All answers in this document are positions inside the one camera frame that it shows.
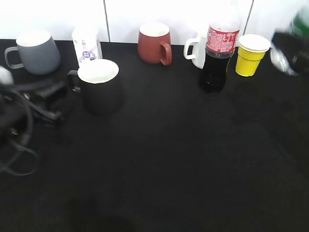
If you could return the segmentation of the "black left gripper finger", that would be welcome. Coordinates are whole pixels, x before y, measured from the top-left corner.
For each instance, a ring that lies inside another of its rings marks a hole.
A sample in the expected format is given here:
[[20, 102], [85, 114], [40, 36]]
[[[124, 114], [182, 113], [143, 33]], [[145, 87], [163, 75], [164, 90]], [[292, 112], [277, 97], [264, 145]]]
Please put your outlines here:
[[51, 112], [40, 107], [35, 107], [32, 109], [36, 119], [51, 124], [60, 124], [62, 122], [62, 113], [59, 111]]
[[29, 100], [35, 104], [53, 104], [66, 97], [67, 93], [66, 82], [60, 81], [50, 86], [31, 91], [29, 93]]

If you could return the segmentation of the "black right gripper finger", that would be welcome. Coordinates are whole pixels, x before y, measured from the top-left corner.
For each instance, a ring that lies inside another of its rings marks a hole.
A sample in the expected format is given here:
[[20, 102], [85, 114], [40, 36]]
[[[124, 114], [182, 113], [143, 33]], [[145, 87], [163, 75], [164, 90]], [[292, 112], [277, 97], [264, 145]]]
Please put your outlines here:
[[271, 62], [284, 73], [309, 71], [309, 37], [276, 31], [272, 38]]

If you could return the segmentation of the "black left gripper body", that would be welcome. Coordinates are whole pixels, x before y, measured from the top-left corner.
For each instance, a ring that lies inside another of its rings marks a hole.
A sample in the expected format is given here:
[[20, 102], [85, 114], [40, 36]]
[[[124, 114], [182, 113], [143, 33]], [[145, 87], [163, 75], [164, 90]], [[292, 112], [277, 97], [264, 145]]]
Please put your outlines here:
[[14, 84], [0, 82], [0, 142], [9, 140], [14, 129], [22, 128], [19, 138], [12, 140], [15, 145], [27, 145], [31, 139], [33, 117], [30, 103], [22, 94], [34, 90], [34, 83]]

